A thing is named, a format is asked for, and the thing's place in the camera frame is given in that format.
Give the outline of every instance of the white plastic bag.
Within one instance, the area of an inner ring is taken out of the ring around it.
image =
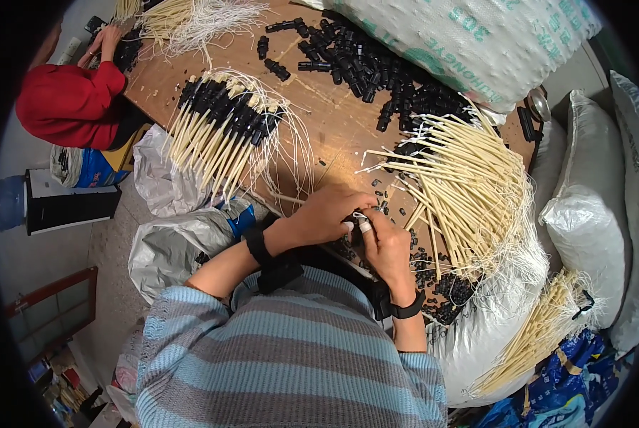
[[[602,27],[585,0],[298,1],[336,10],[498,112],[511,112]]]
[[[622,132],[624,201],[633,251],[622,312],[610,330],[610,339],[619,358],[639,343],[639,89],[615,71],[610,71],[610,82],[617,122]]]
[[[567,150],[567,133],[555,121],[546,122],[543,126],[543,140],[538,146],[536,160],[531,171],[534,179],[534,202],[536,203],[536,232],[543,251],[550,256],[549,273],[562,269],[560,253],[552,243],[545,225],[538,223],[538,214],[552,198],[560,179],[564,152]]]
[[[542,264],[547,275],[547,262]],[[426,326],[427,352],[439,360],[445,379],[448,407],[479,407],[507,398],[526,383],[531,373],[522,373],[517,379],[485,396],[471,390],[479,377],[494,367],[497,356],[515,337],[531,313],[543,283],[527,284],[519,272],[505,272],[513,284],[495,284],[483,304],[469,301],[456,320],[445,328],[431,323]]]
[[[172,217],[204,208],[212,184],[198,190],[200,180],[191,170],[173,170],[172,162],[161,154],[168,133],[154,124],[134,146],[134,185],[158,217]]]
[[[539,215],[568,269],[586,272],[607,299],[598,328],[610,327],[622,303],[631,239],[623,202],[622,139],[612,119],[582,90],[569,94],[568,147],[560,183]]]
[[[82,171],[83,154],[84,149],[53,144],[49,160],[51,177],[63,187],[75,187]],[[67,169],[63,169],[61,159],[67,160]]]
[[[200,252],[209,258],[234,244],[228,219],[238,218],[250,203],[230,201],[227,210],[205,208],[140,225],[129,252],[129,278],[144,299],[153,304],[163,288],[180,286],[197,269]]]
[[[119,351],[118,364],[115,366],[115,378],[128,394],[137,393],[137,370],[139,355],[144,341],[144,326],[135,325]]]

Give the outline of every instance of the black wrist strap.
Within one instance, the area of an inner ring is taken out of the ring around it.
[[[256,227],[250,227],[249,229],[246,229],[241,235],[246,238],[248,251],[250,251],[250,254],[253,256],[255,261],[258,262],[261,268],[264,268],[265,266],[268,266],[272,263],[274,258],[267,251],[262,230]]]
[[[251,227],[241,235],[246,238],[248,251],[260,265],[261,274],[257,282],[261,294],[269,295],[303,275],[303,266],[290,254],[282,253],[272,257],[267,251],[265,237],[260,229]]]
[[[382,302],[382,312],[384,312],[384,314],[390,314],[399,320],[412,318],[413,316],[417,315],[419,311],[421,311],[421,306],[424,304],[425,297],[426,294],[424,293],[424,290],[417,291],[415,295],[415,301],[408,307],[394,305],[390,301]]]

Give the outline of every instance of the stool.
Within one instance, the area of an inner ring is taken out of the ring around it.
[[[146,131],[153,126],[152,123],[144,123],[132,136],[127,140],[122,147],[116,150],[101,150],[103,157],[108,161],[108,164],[115,172],[132,171],[134,170],[134,144],[141,141]]]

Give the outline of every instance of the plastic bag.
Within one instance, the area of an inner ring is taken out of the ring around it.
[[[546,122],[543,126],[543,140],[538,146],[536,161],[531,171],[531,178],[535,181],[534,201],[536,202],[536,232],[543,251],[550,256],[549,273],[562,269],[560,253],[552,243],[545,225],[538,223],[538,215],[552,198],[555,187],[560,179],[560,172],[567,151],[567,133],[555,121]]]
[[[622,304],[631,239],[623,201],[622,139],[581,90],[569,94],[568,148],[553,199],[538,216],[568,269],[586,272],[594,297],[607,299],[595,320],[610,327]]]
[[[149,304],[163,288],[183,285],[200,267],[201,252],[215,257],[238,242],[246,224],[255,223],[249,202],[229,202],[226,210],[205,208],[139,226],[129,253],[129,278]]]
[[[134,146],[134,185],[148,204],[151,214],[166,218],[205,208],[212,185],[198,190],[200,180],[189,169],[173,170],[172,162],[161,154],[168,133],[154,124]]]
[[[610,71],[617,122],[622,132],[625,162],[624,201],[631,234],[632,263],[622,312],[610,330],[617,357],[639,343],[639,89],[629,79]]]
[[[547,262],[541,269],[547,275]],[[428,353],[439,360],[445,379],[445,396],[453,408],[479,407],[495,403],[520,388],[530,374],[508,382],[486,396],[476,396],[471,387],[479,377],[490,370],[495,359],[515,337],[531,313],[543,283],[525,284],[520,275],[508,272],[507,281],[514,284],[490,286],[490,289],[516,290],[516,292],[490,292],[481,296],[483,306],[469,301],[456,320],[445,328],[434,322],[426,326]],[[488,290],[479,289],[477,293]]]
[[[75,187],[82,171],[82,153],[84,149],[52,145],[49,162],[51,177],[63,187]]]
[[[602,28],[585,0],[298,1],[336,10],[498,112],[511,112]]]
[[[115,172],[100,150],[54,145],[50,156],[51,177],[63,187],[105,187],[120,183],[129,171]]]
[[[562,341],[535,381],[496,403],[472,427],[588,427],[619,385],[622,362],[604,350],[602,337],[590,330]]]
[[[137,393],[137,369],[143,341],[144,326],[136,325],[122,344],[118,364],[115,366],[115,378],[118,385],[129,394]]]

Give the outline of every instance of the metal bowl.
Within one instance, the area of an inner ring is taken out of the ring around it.
[[[552,115],[550,114],[550,107],[547,106],[546,96],[543,95],[540,89],[535,88],[529,91],[526,96],[527,107],[536,120],[541,122],[548,122]]]

